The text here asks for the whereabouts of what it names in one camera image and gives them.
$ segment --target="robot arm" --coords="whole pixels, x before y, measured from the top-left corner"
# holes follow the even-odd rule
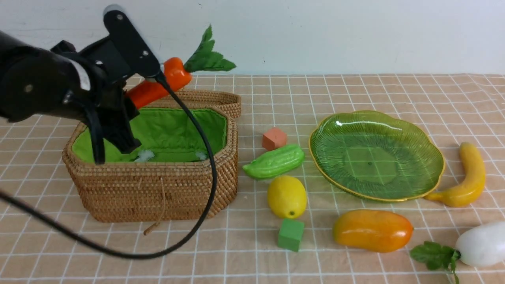
[[[139,112],[125,96],[126,80],[163,72],[120,6],[105,9],[104,25],[109,35],[79,52],[64,40],[48,51],[0,31],[0,116],[11,123],[34,114],[81,121],[96,164],[105,162],[104,139],[123,154],[140,146],[130,128]]]

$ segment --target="white wall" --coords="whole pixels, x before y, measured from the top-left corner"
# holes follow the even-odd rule
[[[234,73],[505,73],[503,0],[0,0],[0,29],[80,49],[112,3],[162,59],[187,59],[211,23]]]

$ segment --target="carrot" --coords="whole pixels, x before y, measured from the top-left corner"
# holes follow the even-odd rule
[[[165,61],[165,76],[168,84],[173,91],[178,91],[191,82],[191,73],[183,68],[182,60],[178,57],[172,57]],[[168,92],[157,82],[143,81],[132,89],[126,91],[137,109],[140,109],[156,100],[168,95]]]
[[[197,71],[230,71],[236,67],[233,62],[224,59],[223,55],[213,51],[214,40],[212,27],[205,30],[200,45],[186,63],[178,57],[172,57],[163,65],[164,74],[173,91],[178,91],[188,85],[192,80],[192,73]],[[156,100],[168,95],[168,92],[158,83],[143,81],[134,88],[126,91],[137,109],[140,109]]]

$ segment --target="wicker basket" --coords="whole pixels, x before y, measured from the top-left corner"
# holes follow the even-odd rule
[[[212,109],[227,120],[226,145],[214,156],[218,186],[207,218],[226,208],[236,197],[238,136],[235,118],[241,114],[238,95],[207,90],[182,90],[179,97],[190,109]],[[171,98],[147,107],[180,108]],[[100,222],[140,222],[198,219],[212,186],[209,160],[185,163],[85,163],[72,151],[86,129],[80,123],[63,151],[63,161],[83,206]]]

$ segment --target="carrot leaves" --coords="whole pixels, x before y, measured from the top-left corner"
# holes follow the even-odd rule
[[[215,52],[215,41],[212,39],[212,26],[205,30],[196,51],[184,64],[184,69],[189,72],[196,71],[230,71],[237,67],[233,62],[224,59],[221,53]]]

